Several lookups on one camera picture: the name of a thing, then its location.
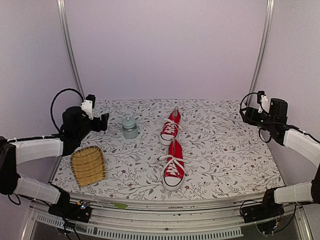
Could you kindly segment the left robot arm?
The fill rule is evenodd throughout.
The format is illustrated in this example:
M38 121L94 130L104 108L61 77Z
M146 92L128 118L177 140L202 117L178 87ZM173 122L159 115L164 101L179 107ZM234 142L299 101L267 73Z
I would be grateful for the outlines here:
M90 132L106 131L109 113L100 117L92 115L92 109L69 107L62 114L58 133L50 136L8 140L0 138L0 193L5 196L20 195L54 204L63 216L74 213L74 205L68 193L58 187L20 175L17 166L35 160L71 155Z

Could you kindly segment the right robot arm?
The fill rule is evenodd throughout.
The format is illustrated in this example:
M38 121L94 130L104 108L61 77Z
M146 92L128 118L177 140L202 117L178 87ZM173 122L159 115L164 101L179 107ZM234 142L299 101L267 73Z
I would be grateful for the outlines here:
M279 98L269 99L264 91L252 92L245 96L256 96L258 107L240 103L239 113L244 123L256 126L269 133L270 141L292 152L292 156L308 161L314 167L313 177L301 177L305 182L275 187L265 191L258 213L269 218L283 204L320 203L320 141L310 133L288 123L288 103Z

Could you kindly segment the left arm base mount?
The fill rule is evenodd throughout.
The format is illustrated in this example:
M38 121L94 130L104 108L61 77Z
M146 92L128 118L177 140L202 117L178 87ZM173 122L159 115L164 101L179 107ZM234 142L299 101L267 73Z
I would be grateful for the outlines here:
M90 206L83 207L82 203L65 202L52 204L48 209L48 213L66 220L88 223L91 218L92 210L93 209Z

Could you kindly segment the red sneaker with laces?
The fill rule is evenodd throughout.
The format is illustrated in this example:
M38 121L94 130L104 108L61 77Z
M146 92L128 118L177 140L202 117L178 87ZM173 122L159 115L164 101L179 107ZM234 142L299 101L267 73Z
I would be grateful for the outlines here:
M169 117L165 120L165 123L159 134L159 141L164 146L169 146L172 141L177 137L179 130L182 130L180 126L181 114L179 108L175 107Z

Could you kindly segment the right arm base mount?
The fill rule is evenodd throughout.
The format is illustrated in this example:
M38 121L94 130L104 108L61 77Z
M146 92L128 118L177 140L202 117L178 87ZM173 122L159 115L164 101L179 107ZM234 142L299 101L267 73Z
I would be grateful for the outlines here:
M282 204L268 205L256 200L245 200L239 208L239 214L245 223L281 217L284 213L285 211Z

